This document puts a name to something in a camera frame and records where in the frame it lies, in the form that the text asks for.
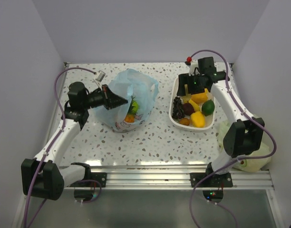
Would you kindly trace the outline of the bright green fake apple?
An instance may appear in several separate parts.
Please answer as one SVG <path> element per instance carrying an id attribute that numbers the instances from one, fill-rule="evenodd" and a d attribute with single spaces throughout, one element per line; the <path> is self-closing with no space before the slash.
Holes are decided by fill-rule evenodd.
<path id="1" fill-rule="evenodd" d="M 139 105 L 137 101 L 132 101 L 131 102 L 131 113 L 136 114 L 138 109 L 139 109 Z"/>

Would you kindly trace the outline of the orange fake pineapple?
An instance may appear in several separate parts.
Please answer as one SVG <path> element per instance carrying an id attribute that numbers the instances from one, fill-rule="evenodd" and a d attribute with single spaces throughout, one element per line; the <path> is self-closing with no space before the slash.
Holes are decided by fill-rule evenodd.
<path id="1" fill-rule="evenodd" d="M 131 102 L 132 101 L 136 101 L 134 96 L 131 97 Z M 136 116 L 136 114 L 131 113 L 131 107 L 130 106 L 129 106 L 128 112 L 127 112 L 127 114 L 126 114 L 126 116 L 124 118 L 124 121 L 127 122 L 127 123 L 133 123 L 135 121 L 135 116 Z"/>

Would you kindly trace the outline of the light blue plastic bag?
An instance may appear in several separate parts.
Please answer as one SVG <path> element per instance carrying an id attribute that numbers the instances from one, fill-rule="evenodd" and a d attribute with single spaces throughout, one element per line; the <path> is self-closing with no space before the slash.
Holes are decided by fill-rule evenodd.
<path id="1" fill-rule="evenodd" d="M 117 74 L 108 84 L 113 93 L 128 100 L 128 103 L 115 109 L 104 107 L 94 108 L 96 119 L 115 132 L 129 132 L 140 127 L 148 120 L 159 93 L 158 82 L 154 78 L 134 69 L 127 69 Z M 127 123 L 124 118 L 128 112 L 131 97 L 135 97 L 139 109 L 133 123 Z"/>

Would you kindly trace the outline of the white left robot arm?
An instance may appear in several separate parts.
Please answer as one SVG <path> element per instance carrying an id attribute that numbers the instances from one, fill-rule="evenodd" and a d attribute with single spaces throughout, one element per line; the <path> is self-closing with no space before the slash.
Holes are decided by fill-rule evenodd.
<path id="1" fill-rule="evenodd" d="M 59 164 L 74 138 L 89 117 L 89 109 L 103 106 L 107 110 L 126 105 L 128 100 L 114 94 L 108 85 L 89 92 L 81 82 L 69 86 L 68 101 L 61 121 L 52 138 L 33 158 L 21 164 L 23 193 L 48 200 L 57 200 L 63 189 L 74 183 L 85 187 L 92 181 L 91 168 L 81 162 L 60 169 Z"/>

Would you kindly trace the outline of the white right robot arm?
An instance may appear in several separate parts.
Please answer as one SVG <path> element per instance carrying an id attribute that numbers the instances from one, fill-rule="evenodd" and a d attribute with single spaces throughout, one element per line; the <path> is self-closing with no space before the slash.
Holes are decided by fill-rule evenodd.
<path id="1" fill-rule="evenodd" d="M 255 118 L 232 91 L 228 70 L 217 71 L 214 59 L 204 57 L 194 61 L 186 60 L 189 72 L 178 76 L 177 95 L 187 92 L 195 95 L 208 90 L 219 102 L 226 114 L 230 128 L 223 138 L 223 150 L 213 162 L 207 166 L 205 181 L 209 186 L 217 186 L 222 181 L 222 175 L 228 173 L 239 158 L 259 150 L 264 121 Z"/>

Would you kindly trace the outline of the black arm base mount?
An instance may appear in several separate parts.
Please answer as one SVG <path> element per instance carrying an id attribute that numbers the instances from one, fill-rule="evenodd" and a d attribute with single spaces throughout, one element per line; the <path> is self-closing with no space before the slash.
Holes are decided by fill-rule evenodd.
<path id="1" fill-rule="evenodd" d="M 208 175 L 213 173 L 212 163 L 207 165 L 205 172 L 191 172 L 190 173 L 190 183 L 191 187 L 194 188 L 195 185 L 199 184 L 200 188 L 213 188 L 213 187 L 233 187 L 233 181 L 231 174 L 214 174 L 207 178 Z"/>

